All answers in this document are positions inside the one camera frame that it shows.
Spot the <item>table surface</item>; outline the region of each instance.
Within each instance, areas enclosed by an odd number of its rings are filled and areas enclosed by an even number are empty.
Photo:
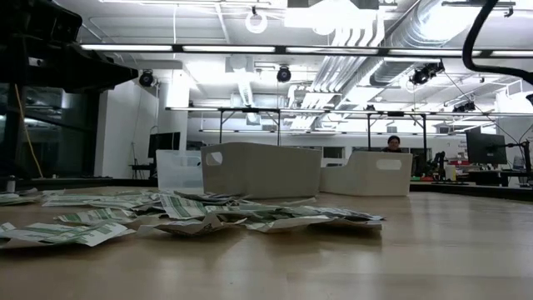
[[[379,214],[387,221],[381,234],[231,229],[197,238],[131,235],[93,248],[0,252],[0,298],[533,298],[529,204],[427,192],[317,199],[320,206]],[[0,207],[0,223],[51,223],[77,210],[82,208]]]

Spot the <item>light fixture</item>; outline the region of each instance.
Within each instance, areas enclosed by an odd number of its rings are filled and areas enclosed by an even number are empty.
[[[282,113],[325,113],[325,109],[281,109]]]
[[[131,3],[141,5],[193,5],[193,6],[212,6],[215,4],[222,6],[262,6],[270,7],[270,2],[258,2],[258,1],[213,1],[213,0],[100,0],[101,3]]]
[[[291,81],[291,71],[288,66],[281,66],[277,72],[276,79],[279,83],[287,83]]]
[[[269,46],[183,46],[186,53],[274,53]]]
[[[412,57],[434,57],[434,58],[461,58],[462,50],[455,49],[391,49],[389,55],[412,56]],[[472,57],[480,56],[481,51],[474,51]]]
[[[444,65],[442,62],[427,63],[424,67],[415,69],[413,76],[409,77],[409,81],[414,85],[425,84],[430,79],[434,78],[436,74],[444,72]]]
[[[257,25],[252,25],[252,18],[254,17],[261,19]],[[268,18],[264,12],[258,12],[256,7],[252,7],[252,11],[248,13],[244,24],[250,33],[263,33],[267,29]]]
[[[494,51],[491,54],[492,57],[495,58],[501,58],[501,57],[514,57],[514,58],[533,58],[533,51],[520,51],[520,50],[513,50],[513,51]]]
[[[384,57],[385,63],[440,63],[439,58],[423,58],[423,57]]]
[[[299,54],[337,54],[337,55],[376,55],[377,49],[353,48],[353,47],[287,47],[287,53]]]
[[[173,111],[187,111],[187,112],[218,112],[218,108],[214,107],[167,107],[167,110]]]
[[[171,45],[125,45],[125,44],[84,44],[84,50],[108,51],[108,52],[171,52]]]

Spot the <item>white storage bin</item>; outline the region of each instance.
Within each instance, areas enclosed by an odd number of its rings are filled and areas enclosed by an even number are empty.
[[[203,147],[204,190],[252,198],[312,197],[318,194],[321,155],[249,142]]]
[[[177,150],[157,150],[159,189],[201,188],[202,161],[199,156],[180,156]]]
[[[321,170],[320,191],[350,196],[407,196],[412,155],[354,152],[342,167]]]

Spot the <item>cord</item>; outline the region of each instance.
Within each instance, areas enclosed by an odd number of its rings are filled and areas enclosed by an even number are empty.
[[[137,118],[135,119],[135,126],[133,127],[133,137],[132,137],[132,150],[133,150],[133,162],[137,160],[135,156],[135,136],[137,135],[137,124],[139,123],[139,114],[141,113],[141,98],[142,98],[142,88],[139,91],[139,104],[137,105]]]
[[[17,84],[15,84],[15,93],[17,94],[18,108],[20,109],[20,122],[22,123],[24,132],[26,133],[27,144],[30,146],[30,153],[32,153],[33,161],[35,162],[35,165],[37,166],[39,175],[41,176],[41,178],[44,178],[44,176],[42,175],[41,165],[39,165],[39,161],[37,160],[37,157],[35,156],[35,152],[33,151],[33,145],[32,145],[32,141],[30,140],[30,134],[28,133],[26,124],[24,123],[24,111],[22,110],[22,102],[20,101],[20,93],[18,92]]]

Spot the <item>monitor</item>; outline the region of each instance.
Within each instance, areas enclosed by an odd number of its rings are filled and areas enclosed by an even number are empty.
[[[150,146],[148,147],[148,158],[156,157],[156,150],[179,150],[180,133],[158,133],[150,135]]]
[[[507,164],[506,138],[497,134],[466,133],[470,163]]]

